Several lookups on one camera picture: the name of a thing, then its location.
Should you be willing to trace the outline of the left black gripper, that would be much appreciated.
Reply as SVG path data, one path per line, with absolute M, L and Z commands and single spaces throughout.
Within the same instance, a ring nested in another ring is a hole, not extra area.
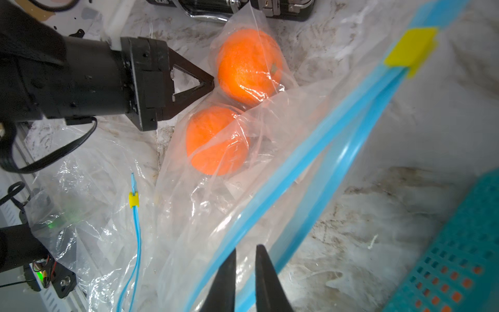
M 121 44 L 133 85 L 127 117 L 140 131 L 156 130 L 158 122 L 171 120 L 214 90 L 214 77 L 169 48 L 165 41 L 123 37 Z M 196 78 L 200 84 L 174 93 L 174 69 Z

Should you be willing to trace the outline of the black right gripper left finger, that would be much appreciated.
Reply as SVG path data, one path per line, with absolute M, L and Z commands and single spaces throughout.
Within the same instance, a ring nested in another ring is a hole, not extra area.
M 236 295 L 237 251 L 234 249 L 213 280 L 201 312 L 234 312 Z

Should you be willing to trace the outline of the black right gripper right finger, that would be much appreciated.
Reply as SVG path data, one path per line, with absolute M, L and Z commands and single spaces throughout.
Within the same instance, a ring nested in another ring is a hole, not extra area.
M 256 247 L 255 293 L 258 312 L 293 312 L 264 245 Z

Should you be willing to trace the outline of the clear zip-top plastic bag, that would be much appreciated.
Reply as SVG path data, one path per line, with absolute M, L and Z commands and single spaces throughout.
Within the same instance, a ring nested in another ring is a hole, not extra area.
M 158 174 L 153 133 L 100 118 L 78 149 L 41 170 L 27 205 L 33 235 L 73 271 L 88 311 L 158 311 L 152 267 Z M 131 209 L 129 193 L 140 206 Z

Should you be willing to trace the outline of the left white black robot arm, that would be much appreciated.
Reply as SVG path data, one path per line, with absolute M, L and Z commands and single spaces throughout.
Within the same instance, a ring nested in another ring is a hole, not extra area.
M 153 131 L 214 89 L 206 71 L 161 40 L 123 37 L 121 48 L 62 36 L 1 2 L 1 121 L 87 124 L 125 115 Z

